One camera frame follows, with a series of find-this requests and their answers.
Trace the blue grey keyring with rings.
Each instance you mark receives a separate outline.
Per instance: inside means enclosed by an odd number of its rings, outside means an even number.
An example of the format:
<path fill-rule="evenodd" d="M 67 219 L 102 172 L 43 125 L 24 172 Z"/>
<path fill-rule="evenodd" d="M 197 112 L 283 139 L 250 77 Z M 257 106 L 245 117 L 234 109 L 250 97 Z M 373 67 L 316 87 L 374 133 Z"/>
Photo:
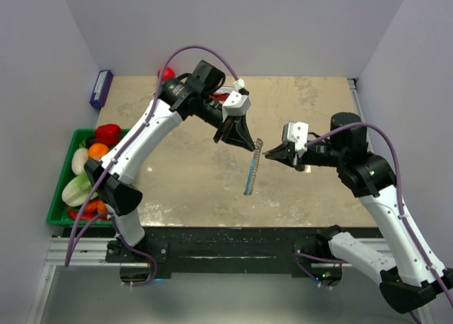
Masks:
<path fill-rule="evenodd" d="M 256 176 L 258 174 L 260 156 L 262 154 L 263 145 L 264 145 L 263 140 L 257 138 L 255 142 L 255 150 L 253 152 L 253 157 L 248 172 L 248 177 L 246 180 L 246 185 L 243 192 L 245 196 L 252 195 L 253 193 L 253 187 L 256 181 Z"/>

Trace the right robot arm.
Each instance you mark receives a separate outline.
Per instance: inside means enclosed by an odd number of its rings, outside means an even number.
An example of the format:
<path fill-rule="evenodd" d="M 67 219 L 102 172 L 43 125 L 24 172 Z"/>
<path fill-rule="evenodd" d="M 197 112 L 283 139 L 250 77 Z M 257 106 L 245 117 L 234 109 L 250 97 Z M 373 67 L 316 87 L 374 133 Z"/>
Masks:
<path fill-rule="evenodd" d="M 367 131 L 381 130 L 351 112 L 331 118 L 329 133 L 309 140 L 309 126 L 289 122 L 282 143 L 265 158 L 295 170 L 333 167 L 342 184 L 374 219 L 390 255 L 359 242 L 339 226 L 318 237 L 315 253 L 323 262 L 346 262 L 377 284 L 385 301 L 398 313 L 410 313 L 445 294 L 452 299 L 452 269 L 434 254 L 403 200 L 398 160 L 391 163 L 372 153 Z"/>

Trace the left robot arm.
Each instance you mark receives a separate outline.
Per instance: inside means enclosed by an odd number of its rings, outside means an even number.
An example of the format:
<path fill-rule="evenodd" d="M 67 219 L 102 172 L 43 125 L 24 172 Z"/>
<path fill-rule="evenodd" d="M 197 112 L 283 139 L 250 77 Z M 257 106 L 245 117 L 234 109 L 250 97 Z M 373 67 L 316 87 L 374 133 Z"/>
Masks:
<path fill-rule="evenodd" d="M 216 130 L 214 142 L 254 151 L 246 124 L 251 106 L 244 80 L 237 79 L 223 103 L 212 98 L 226 79 L 215 66 L 202 60 L 189 74 L 165 80 L 132 129 L 100 160 L 90 159 L 85 171 L 98 196 L 113 213 L 117 232 L 125 241 L 122 254 L 139 262 L 147 253 L 138 206 L 142 193 L 132 186 L 143 162 L 159 143 L 184 120 L 196 116 Z"/>

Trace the red rectangular box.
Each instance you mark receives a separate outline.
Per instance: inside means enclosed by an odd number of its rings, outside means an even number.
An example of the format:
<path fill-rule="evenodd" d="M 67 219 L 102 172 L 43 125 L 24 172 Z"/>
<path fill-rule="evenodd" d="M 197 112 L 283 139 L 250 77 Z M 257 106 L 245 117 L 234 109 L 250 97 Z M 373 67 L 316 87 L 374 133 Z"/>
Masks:
<path fill-rule="evenodd" d="M 211 95 L 211 98 L 217 101 L 225 101 L 233 90 L 234 87 L 221 87 Z"/>

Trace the red tomato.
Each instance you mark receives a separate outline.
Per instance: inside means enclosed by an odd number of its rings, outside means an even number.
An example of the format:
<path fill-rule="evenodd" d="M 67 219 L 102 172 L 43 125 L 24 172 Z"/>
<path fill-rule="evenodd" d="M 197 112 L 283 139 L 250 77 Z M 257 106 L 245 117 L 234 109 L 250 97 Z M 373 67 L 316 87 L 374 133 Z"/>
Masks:
<path fill-rule="evenodd" d="M 168 79 L 173 79 L 176 77 L 175 71 L 170 68 L 169 66 L 166 66 L 165 68 L 161 68 L 158 70 L 157 76 L 161 78 L 162 81 L 166 81 Z"/>

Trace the red bell pepper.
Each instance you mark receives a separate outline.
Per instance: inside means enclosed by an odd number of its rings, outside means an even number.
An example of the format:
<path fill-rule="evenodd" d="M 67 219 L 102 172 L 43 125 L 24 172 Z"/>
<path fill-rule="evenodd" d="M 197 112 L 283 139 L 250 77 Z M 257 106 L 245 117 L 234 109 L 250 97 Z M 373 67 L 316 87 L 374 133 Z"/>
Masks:
<path fill-rule="evenodd" d="M 106 146 L 116 145 L 122 138 L 122 129 L 116 124 L 106 124 L 94 131 L 96 140 Z"/>

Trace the orange fruit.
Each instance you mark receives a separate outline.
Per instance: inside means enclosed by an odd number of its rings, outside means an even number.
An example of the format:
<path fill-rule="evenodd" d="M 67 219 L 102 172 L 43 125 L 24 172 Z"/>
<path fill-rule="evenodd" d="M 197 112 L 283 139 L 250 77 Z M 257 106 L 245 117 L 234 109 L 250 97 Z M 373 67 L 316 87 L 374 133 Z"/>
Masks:
<path fill-rule="evenodd" d="M 99 161 L 109 152 L 109 150 L 110 148 L 107 145 L 95 143 L 88 148 L 88 157 Z"/>

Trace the purple box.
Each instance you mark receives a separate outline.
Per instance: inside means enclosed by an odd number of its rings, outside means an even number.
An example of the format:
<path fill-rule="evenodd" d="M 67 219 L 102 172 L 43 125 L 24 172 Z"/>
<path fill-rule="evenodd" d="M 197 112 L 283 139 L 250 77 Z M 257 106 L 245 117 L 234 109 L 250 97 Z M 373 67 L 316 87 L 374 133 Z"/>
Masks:
<path fill-rule="evenodd" d="M 98 77 L 89 100 L 89 103 L 93 108 L 100 110 L 105 106 L 112 82 L 113 73 L 111 70 L 106 69 L 98 73 Z"/>

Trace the orange pumpkin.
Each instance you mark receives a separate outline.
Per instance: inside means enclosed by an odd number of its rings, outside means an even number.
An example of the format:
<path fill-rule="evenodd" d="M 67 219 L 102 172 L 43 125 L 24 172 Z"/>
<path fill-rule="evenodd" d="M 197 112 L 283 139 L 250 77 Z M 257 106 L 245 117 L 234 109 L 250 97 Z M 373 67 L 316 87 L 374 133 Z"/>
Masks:
<path fill-rule="evenodd" d="M 102 200 L 97 201 L 97 213 L 98 214 L 104 214 L 108 211 L 105 203 Z"/>

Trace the white radish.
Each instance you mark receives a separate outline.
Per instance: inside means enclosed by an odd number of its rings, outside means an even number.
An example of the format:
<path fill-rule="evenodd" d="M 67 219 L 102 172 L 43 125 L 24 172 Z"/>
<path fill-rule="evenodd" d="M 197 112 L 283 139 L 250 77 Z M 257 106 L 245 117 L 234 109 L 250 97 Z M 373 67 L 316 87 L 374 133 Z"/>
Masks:
<path fill-rule="evenodd" d="M 72 157 L 71 160 L 71 170 L 75 175 L 81 175 L 84 173 L 84 165 L 87 162 L 88 149 L 87 148 L 78 148 Z"/>

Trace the orange carrot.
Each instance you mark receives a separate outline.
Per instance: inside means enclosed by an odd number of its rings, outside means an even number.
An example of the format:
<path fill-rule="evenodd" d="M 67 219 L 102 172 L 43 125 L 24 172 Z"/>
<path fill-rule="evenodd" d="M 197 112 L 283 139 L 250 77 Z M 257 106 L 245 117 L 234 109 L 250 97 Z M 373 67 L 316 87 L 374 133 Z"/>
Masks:
<path fill-rule="evenodd" d="M 91 200 L 85 207 L 84 212 L 87 214 L 95 214 L 98 212 L 98 200 Z"/>

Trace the green cabbage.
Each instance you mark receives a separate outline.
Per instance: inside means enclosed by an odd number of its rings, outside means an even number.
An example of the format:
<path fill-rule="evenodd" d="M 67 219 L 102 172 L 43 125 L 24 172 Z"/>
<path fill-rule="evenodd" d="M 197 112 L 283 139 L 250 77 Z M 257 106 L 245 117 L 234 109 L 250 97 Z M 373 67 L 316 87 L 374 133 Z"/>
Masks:
<path fill-rule="evenodd" d="M 62 191 L 62 201 L 70 207 L 81 206 L 92 189 L 86 173 L 71 179 Z"/>

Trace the green plastic bin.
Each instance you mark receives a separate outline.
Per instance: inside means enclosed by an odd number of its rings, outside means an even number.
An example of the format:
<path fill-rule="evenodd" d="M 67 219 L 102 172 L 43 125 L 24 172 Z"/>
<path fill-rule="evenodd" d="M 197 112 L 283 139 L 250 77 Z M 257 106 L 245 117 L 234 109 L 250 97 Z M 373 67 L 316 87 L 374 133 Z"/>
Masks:
<path fill-rule="evenodd" d="M 62 172 L 57 183 L 57 187 L 52 199 L 50 209 L 47 215 L 47 223 L 55 226 L 70 226 L 74 224 L 74 220 L 79 213 L 80 207 L 70 207 L 62 201 L 62 191 L 67 183 L 75 178 L 71 170 L 71 160 L 74 152 L 88 141 L 89 138 L 94 137 L 95 129 L 77 129 L 74 131 L 67 151 L 67 155 L 62 166 Z"/>

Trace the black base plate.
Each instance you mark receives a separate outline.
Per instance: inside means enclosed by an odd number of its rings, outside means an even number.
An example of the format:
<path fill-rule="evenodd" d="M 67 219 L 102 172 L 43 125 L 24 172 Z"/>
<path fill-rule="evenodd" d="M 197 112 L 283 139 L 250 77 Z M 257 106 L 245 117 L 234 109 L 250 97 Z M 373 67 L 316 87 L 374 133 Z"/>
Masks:
<path fill-rule="evenodd" d="M 109 263 L 146 263 L 144 253 L 157 261 L 157 276 L 173 273 L 289 274 L 303 277 L 294 254 L 331 258 L 326 239 L 342 231 L 338 225 L 321 228 L 148 227 L 134 252 L 119 240 L 109 241 Z"/>

